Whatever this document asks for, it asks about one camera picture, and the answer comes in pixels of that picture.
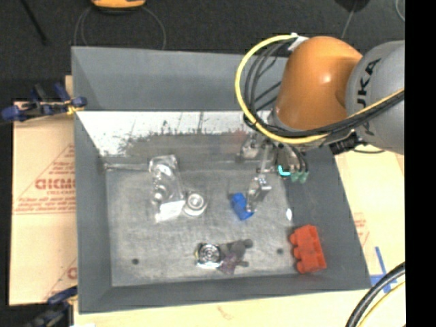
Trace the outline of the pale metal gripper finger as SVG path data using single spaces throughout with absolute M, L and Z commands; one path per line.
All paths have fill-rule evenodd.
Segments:
M 255 204 L 261 194 L 261 191 L 262 191 L 261 179 L 258 176 L 255 176 L 251 179 L 247 190 L 246 211 L 248 213 L 255 212 Z
M 258 210 L 258 204 L 264 201 L 266 195 L 272 190 L 272 186 L 268 181 L 257 181 L 255 193 L 253 195 L 253 211 Z

